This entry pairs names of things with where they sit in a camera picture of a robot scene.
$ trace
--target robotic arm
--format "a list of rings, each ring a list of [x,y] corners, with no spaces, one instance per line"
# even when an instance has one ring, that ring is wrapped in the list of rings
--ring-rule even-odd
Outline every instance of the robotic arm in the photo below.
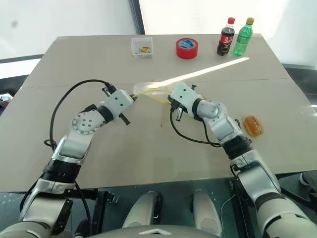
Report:
[[[171,110],[177,108],[177,120],[186,111],[191,117],[204,120],[218,139],[234,170],[234,175],[257,210],[257,221],[265,238],[313,238],[317,226],[302,210],[281,194],[275,175],[251,146],[226,107],[206,101],[185,83],[176,84],[170,94]]]
[[[125,91],[109,86],[111,92],[105,91],[109,96],[105,102],[72,119],[69,133],[58,143],[32,188],[21,211],[20,222],[2,231],[1,238],[49,238],[64,231],[72,206],[66,195],[75,187],[94,134],[117,118],[126,120],[122,112],[133,104]]]

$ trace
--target coca-cola bottle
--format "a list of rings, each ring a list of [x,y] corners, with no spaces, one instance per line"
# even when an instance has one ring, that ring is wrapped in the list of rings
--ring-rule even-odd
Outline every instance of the coca-cola bottle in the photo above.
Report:
[[[219,45],[217,47],[217,54],[225,56],[230,50],[230,45],[234,36],[233,29],[234,18],[228,18],[228,24],[222,29]]]

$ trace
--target clear plastic box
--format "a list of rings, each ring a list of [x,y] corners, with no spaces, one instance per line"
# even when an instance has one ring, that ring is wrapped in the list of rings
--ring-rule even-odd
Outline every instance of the clear plastic box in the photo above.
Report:
[[[153,38],[140,37],[131,39],[131,52],[135,58],[153,57]]]

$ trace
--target table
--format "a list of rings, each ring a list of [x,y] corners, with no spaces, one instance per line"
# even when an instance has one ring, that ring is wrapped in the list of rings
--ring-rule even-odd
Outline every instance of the table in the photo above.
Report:
[[[53,42],[0,117],[0,191],[26,191],[41,174],[52,155],[43,144],[52,111],[75,83],[101,79],[132,93],[137,82],[163,81],[237,59],[215,53],[218,35],[155,35],[154,57],[135,59],[132,37],[71,36]],[[199,42],[195,59],[176,56],[175,42],[182,37]],[[317,169],[312,159],[317,117],[309,101],[261,35],[253,36],[244,57],[249,59],[185,82],[197,85],[206,98],[222,101],[235,119],[260,118],[265,132],[252,140],[274,173]],[[77,112],[106,99],[102,87],[82,85],[67,97],[55,118],[55,141],[68,133]],[[125,113],[130,125],[119,120],[100,129],[78,177],[81,187],[230,177],[224,151],[176,135],[168,113],[168,105],[140,96]],[[176,126],[205,140],[201,123],[188,115]]]

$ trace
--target transparent plastic bag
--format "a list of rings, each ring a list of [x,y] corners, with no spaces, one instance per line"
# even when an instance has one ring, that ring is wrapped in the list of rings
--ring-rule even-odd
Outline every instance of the transparent plastic bag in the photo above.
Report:
[[[173,86],[168,85],[159,88],[152,88],[151,85],[157,84],[157,82],[141,82],[134,84],[133,94],[135,97],[139,95],[151,98],[159,103],[170,104],[167,97],[173,90]]]

